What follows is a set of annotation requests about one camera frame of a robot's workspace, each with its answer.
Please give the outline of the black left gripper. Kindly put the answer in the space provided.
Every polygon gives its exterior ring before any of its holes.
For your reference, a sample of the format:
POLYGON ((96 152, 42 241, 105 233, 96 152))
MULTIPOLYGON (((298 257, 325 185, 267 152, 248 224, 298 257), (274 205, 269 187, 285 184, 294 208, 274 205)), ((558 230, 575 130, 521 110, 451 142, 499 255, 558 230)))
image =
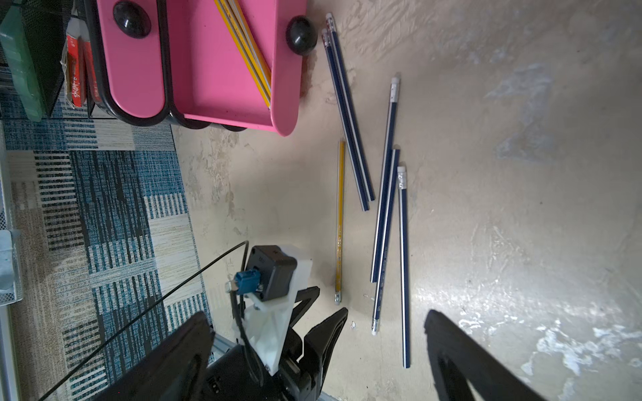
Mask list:
MULTIPOLYGON (((312 307, 320 294, 319 287, 299 290, 289 321, 293 327, 312 307)), ((263 385, 251 379, 243 347, 217 335, 214 338, 214 361, 206 370, 200 392, 201 400, 316 400, 321 381, 329 370, 334 348, 347 322, 349 311, 339 311, 314 326, 301 339, 289 329, 284 352, 276 374, 265 374, 263 385)))

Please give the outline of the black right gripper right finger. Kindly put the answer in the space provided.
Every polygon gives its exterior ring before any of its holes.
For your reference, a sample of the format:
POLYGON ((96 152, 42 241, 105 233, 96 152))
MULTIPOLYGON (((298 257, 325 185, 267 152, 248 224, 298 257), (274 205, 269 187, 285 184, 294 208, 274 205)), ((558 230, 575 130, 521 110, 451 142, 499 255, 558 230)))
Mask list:
POLYGON ((541 400, 442 312, 428 312, 427 352, 440 400, 541 400))

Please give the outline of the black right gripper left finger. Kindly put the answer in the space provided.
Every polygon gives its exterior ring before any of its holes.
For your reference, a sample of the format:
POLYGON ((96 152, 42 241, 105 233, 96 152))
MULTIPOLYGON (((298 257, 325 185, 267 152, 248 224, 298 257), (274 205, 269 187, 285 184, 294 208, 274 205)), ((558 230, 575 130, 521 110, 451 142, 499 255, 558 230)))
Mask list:
POLYGON ((213 344, 204 312, 197 312, 98 400, 195 400, 202 391, 213 344))

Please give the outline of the dark blue pencil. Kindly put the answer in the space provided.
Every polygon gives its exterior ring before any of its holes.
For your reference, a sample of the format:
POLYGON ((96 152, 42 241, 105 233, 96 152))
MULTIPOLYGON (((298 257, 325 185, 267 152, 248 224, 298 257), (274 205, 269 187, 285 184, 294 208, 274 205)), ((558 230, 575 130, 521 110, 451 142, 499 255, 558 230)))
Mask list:
POLYGON ((411 367, 411 317, 410 317, 410 274, 408 269, 408 230, 407 230, 407 176, 406 167, 397 167, 399 194, 399 228, 401 258, 401 323, 402 323, 402 363, 405 369, 411 367))
POLYGON ((386 138, 383 151, 382 169, 381 169, 381 183, 380 183, 380 197, 378 203, 377 217, 376 217, 376 231, 374 232, 374 248, 371 263, 370 281, 375 283, 379 279, 379 258, 382 253, 382 238, 384 223, 386 219, 386 206, 388 204, 388 185, 390 182, 390 167, 391 152, 394 144, 395 124, 397 104, 399 102, 399 88, 401 78, 395 75, 391 80, 391 91, 389 97, 389 106, 386 120, 386 138))
POLYGON ((372 334, 376 336, 380 330, 381 307, 383 302, 384 285, 386 280, 386 263, 388 247, 390 240, 391 214, 394 205, 394 193, 396 182, 396 169, 399 163, 401 151, 396 147, 391 151, 391 163, 389 168, 389 181, 386 185, 385 208, 383 216, 383 227, 381 229, 381 255, 378 259, 379 278, 376 286, 376 296, 374 297, 374 311, 372 320, 372 334))

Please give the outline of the pink drawer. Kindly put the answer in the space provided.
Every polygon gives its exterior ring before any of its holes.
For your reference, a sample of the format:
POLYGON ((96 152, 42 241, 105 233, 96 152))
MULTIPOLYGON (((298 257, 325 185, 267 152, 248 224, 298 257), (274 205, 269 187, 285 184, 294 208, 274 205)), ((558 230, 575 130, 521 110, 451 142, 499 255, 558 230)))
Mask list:
POLYGON ((98 1, 106 88, 115 105, 127 115, 139 119, 159 115, 165 107, 162 53, 157 2, 136 1, 150 19, 150 33, 132 38, 117 25, 116 1, 98 1))
POLYGON ((305 1, 242 1, 242 12, 271 70, 266 105, 213 1, 169 1, 174 100, 189 119, 290 135, 297 125, 303 57, 287 45, 305 1))

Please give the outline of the black pink drawer unit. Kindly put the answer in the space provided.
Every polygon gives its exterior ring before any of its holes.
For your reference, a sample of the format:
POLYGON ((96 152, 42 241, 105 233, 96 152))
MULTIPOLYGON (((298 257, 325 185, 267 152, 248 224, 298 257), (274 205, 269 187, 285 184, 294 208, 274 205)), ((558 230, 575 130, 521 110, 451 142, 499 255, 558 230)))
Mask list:
POLYGON ((176 106, 166 1, 85 1, 101 108, 130 125, 210 125, 176 106))

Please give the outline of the black pencil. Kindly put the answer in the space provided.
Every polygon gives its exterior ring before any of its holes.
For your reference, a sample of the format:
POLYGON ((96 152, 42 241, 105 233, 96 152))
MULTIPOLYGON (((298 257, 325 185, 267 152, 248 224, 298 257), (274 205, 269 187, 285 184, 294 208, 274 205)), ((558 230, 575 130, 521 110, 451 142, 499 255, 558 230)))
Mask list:
POLYGON ((364 212, 369 210, 369 201, 367 200, 365 183, 362 175, 361 164, 359 162, 359 157, 356 150, 356 145, 354 143, 354 135, 351 129, 351 124, 349 122, 349 115, 346 102, 344 100, 343 87, 339 78, 339 70, 336 59, 334 58, 334 52, 331 45, 330 35, 327 28, 323 28, 321 31, 321 37, 324 44, 324 50, 327 56, 329 63, 330 75, 334 85, 335 96, 337 100, 337 105, 339 108, 339 114, 341 118, 341 123, 343 126, 344 137, 346 145, 349 152, 350 161, 352 164, 352 169, 354 172, 355 183, 357 187, 357 193, 359 197, 359 202, 361 209, 364 212))
POLYGON ((359 163, 359 172, 363 181, 363 188, 365 193, 366 205, 369 205, 376 197, 372 181, 369 174, 369 168, 364 154, 363 143, 360 137, 359 125, 354 110, 354 103, 352 99, 351 90, 349 88, 349 80, 347 71, 344 65, 344 57, 339 41, 339 33, 337 30, 336 21, 332 13, 327 13, 325 16, 327 29, 329 30, 330 46, 333 50, 334 61, 337 65, 339 75, 339 85, 342 91, 345 108, 347 109, 347 118, 349 127, 353 137, 354 147, 356 150, 357 160, 359 163))

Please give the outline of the pink top drawer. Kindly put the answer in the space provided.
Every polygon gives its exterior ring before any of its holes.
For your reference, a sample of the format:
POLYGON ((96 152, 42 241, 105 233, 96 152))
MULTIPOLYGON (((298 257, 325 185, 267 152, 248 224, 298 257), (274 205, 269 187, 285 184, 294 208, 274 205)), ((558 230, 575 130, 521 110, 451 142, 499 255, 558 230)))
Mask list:
POLYGON ((159 115, 165 107, 162 53, 157 2, 136 1, 150 19, 150 33, 132 38, 117 25, 116 1, 98 1, 106 88, 115 105, 127 115, 139 119, 159 115))

